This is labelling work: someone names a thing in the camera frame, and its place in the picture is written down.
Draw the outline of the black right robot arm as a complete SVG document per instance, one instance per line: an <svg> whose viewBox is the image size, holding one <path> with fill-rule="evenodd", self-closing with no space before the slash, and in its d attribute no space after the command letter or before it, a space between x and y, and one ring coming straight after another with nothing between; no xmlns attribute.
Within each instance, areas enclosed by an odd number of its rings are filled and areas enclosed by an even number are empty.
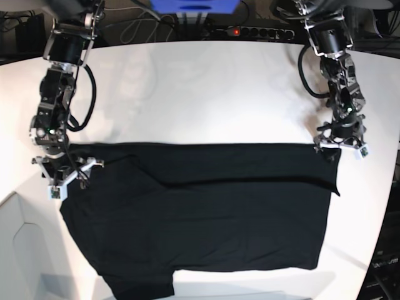
<svg viewBox="0 0 400 300"><path fill-rule="evenodd" d="M41 81L41 100L32 118L29 137L44 152L32 161L49 181L50 196L60 198L69 182L77 179L80 187L89 187L89 170L96 160L83 158L69 149L68 132L82 131L89 123L97 98L96 81L87 65L89 52L98 36L98 23L104 1L58 1L51 6L53 25L43 58L50 67ZM71 101L75 96L79 70L84 69L91 82L91 102L83 122L73 117Z"/></svg>

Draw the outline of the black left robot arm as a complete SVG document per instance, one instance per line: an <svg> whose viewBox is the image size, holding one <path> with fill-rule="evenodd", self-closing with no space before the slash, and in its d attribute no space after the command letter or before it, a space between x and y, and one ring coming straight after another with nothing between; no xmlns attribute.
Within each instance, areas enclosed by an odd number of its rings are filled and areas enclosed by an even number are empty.
<svg viewBox="0 0 400 300"><path fill-rule="evenodd" d="M356 79L355 65L348 49L353 39L345 22L345 1L296 1L300 20L308 35L309 42L303 47L297 60L297 67L303 86L317 99L323 99L331 109L331 121L319 126L314 137L316 151L325 148L353 149L359 159L369 154L364 140L365 116L361 110L366 100ZM308 85L303 71L303 57L312 48L320 58L320 70L327 80L329 90L318 94Z"/></svg>

